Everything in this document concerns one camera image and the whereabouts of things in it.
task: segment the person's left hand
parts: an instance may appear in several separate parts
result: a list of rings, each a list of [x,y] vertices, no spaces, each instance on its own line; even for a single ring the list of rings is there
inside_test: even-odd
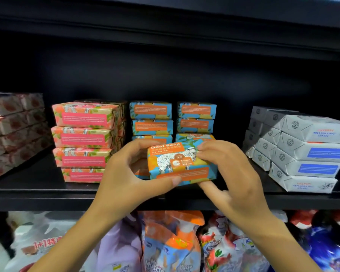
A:
[[[148,167],[147,149],[158,144],[155,140],[136,139],[115,153],[107,162],[92,207],[120,220],[142,202],[176,187],[180,177],[142,180],[134,175],[138,169]]]

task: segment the blue label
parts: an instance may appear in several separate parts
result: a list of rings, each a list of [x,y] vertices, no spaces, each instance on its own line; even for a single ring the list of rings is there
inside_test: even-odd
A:
[[[307,174],[327,174],[333,175],[339,168],[338,165],[323,165],[323,164],[301,164],[299,173]]]
[[[311,148],[307,157],[313,158],[340,158],[340,149]]]

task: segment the person's right hand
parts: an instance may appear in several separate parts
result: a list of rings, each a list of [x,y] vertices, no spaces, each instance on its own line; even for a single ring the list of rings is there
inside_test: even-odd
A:
[[[198,146],[197,156],[218,165],[228,191],[220,191],[211,181],[199,186],[224,215],[251,235],[267,228],[275,217],[267,206],[259,175],[246,155],[233,143],[209,140]]]

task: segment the round logo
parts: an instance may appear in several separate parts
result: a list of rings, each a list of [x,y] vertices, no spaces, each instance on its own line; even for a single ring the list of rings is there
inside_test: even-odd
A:
[[[292,124],[291,124],[292,128],[294,128],[294,129],[297,129],[299,127],[299,125],[300,124],[298,123],[298,121],[293,121]]]
[[[287,145],[289,145],[289,146],[293,145],[293,139],[292,138],[287,140]]]

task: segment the pink label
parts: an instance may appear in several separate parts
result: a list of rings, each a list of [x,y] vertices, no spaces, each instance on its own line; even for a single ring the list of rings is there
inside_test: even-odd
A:
[[[75,112],[62,113],[62,120],[64,124],[83,126],[83,125],[107,125],[106,114],[79,114]]]
[[[102,134],[62,133],[61,140],[63,145],[106,145]]]
[[[104,157],[62,157],[63,167],[105,167],[106,162]]]
[[[70,172],[69,176],[71,181],[76,182],[100,182],[103,177],[103,173],[81,173]]]

